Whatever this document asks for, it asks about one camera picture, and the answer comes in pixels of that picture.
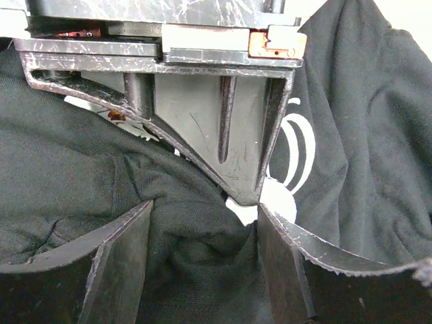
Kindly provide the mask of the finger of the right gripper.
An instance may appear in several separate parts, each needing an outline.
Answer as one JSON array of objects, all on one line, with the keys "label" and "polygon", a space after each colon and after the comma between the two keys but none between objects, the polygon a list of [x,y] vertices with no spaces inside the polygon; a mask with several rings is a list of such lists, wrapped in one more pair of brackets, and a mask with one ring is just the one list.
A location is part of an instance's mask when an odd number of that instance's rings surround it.
[{"label": "finger of the right gripper", "polygon": [[[176,147],[238,204],[259,201],[294,70],[165,65],[153,59],[23,59],[33,88],[70,95],[116,110]],[[80,73],[148,74],[153,99],[134,107],[105,81]]]}]

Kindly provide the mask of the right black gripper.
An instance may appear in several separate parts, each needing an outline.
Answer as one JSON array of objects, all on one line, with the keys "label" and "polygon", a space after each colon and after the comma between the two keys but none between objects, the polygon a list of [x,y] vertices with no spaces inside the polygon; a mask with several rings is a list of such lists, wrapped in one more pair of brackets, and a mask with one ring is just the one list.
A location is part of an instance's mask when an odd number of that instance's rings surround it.
[{"label": "right black gripper", "polygon": [[281,66],[304,57],[284,1],[2,1],[1,36],[148,42],[170,63]]}]

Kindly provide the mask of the blue round brooch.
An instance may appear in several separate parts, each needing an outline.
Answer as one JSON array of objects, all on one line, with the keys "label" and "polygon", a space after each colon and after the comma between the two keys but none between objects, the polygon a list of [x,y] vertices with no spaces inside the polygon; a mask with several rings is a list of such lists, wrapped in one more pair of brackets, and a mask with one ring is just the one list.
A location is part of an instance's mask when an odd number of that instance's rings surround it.
[{"label": "blue round brooch", "polygon": [[[265,178],[260,201],[272,213],[277,213],[290,223],[295,223],[297,207],[293,195],[280,182],[273,178]],[[241,206],[229,197],[225,205],[233,211],[244,225],[251,224],[258,217],[257,206]]]}]

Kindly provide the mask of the black printed t-shirt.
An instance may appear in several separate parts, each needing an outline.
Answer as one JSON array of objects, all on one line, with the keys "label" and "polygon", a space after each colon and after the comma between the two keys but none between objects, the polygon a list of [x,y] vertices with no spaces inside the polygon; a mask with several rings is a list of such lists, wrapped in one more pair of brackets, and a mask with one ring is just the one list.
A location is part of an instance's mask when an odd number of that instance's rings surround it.
[{"label": "black printed t-shirt", "polygon": [[[304,57],[281,66],[164,62],[148,42],[1,36],[1,266],[151,201],[134,323],[274,323],[258,218],[244,225],[231,196],[143,123],[31,87],[23,59],[292,68],[263,183],[282,183],[294,224],[342,250],[391,267],[431,259],[431,62],[373,1],[326,1],[299,31]],[[152,75],[80,77],[153,104]]]}]

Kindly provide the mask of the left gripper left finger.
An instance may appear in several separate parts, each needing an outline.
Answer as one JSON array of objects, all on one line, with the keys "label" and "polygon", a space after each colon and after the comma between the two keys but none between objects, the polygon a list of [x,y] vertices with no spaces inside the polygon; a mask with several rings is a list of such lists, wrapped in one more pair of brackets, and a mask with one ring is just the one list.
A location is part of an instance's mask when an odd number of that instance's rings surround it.
[{"label": "left gripper left finger", "polygon": [[134,323],[146,272],[144,202],[24,264],[1,266],[2,323]]}]

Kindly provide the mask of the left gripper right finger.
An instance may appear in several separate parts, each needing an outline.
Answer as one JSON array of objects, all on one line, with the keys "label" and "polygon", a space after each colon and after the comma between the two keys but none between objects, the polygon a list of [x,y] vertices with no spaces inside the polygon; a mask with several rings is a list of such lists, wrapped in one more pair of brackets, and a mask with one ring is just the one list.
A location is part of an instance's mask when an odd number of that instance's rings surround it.
[{"label": "left gripper right finger", "polygon": [[391,267],[334,246],[259,206],[274,323],[430,323],[431,259]]}]

